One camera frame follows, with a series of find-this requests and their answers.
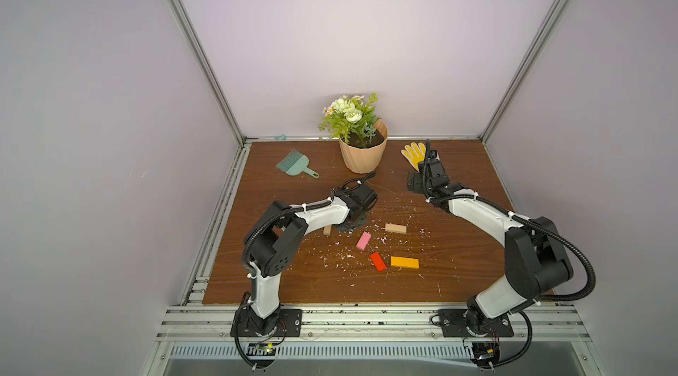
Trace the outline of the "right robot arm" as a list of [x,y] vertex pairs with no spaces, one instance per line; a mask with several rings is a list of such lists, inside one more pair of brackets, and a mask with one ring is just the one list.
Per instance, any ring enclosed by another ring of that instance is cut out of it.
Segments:
[[565,246],[530,226],[554,229],[552,222],[517,215],[462,183],[452,183],[437,152],[423,143],[411,143],[401,153],[416,169],[408,175],[410,192],[424,195],[432,206],[473,224],[503,247],[503,276],[467,303],[463,321],[471,332],[484,333],[503,315],[524,310],[571,279]]

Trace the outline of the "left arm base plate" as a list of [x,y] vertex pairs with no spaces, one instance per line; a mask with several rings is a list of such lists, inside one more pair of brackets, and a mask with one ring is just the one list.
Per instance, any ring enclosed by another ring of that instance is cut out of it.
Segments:
[[300,337],[303,311],[282,308],[262,318],[252,307],[239,309],[231,324],[231,337]]

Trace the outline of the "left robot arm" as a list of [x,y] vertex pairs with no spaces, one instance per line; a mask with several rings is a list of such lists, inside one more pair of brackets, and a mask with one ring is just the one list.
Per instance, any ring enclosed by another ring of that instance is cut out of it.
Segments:
[[335,188],[327,199],[290,205],[277,200],[257,220],[244,240],[241,262],[252,280],[246,300],[249,319],[268,331],[281,308],[281,274],[292,263],[305,236],[335,227],[351,232],[367,224],[367,213],[378,195],[368,177],[354,178]]

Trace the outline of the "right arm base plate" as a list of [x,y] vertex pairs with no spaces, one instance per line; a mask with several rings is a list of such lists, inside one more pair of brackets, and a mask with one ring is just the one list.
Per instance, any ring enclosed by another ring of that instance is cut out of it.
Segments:
[[430,322],[441,329],[444,337],[489,339],[514,336],[507,314],[489,319],[475,310],[441,309],[430,318]]

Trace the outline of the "red block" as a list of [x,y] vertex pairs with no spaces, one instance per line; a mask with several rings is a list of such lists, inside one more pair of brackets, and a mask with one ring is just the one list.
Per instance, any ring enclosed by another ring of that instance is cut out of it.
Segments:
[[379,254],[379,252],[374,252],[370,255],[370,259],[376,269],[377,272],[381,273],[382,271],[387,269],[387,266],[385,262],[383,261],[383,258]]

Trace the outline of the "pink block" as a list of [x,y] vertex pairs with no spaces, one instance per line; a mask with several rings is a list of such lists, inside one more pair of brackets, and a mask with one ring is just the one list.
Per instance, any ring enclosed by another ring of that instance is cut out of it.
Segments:
[[369,244],[369,241],[371,240],[372,235],[368,232],[364,232],[359,240],[358,243],[356,244],[356,248],[360,251],[364,251],[367,248],[367,245]]

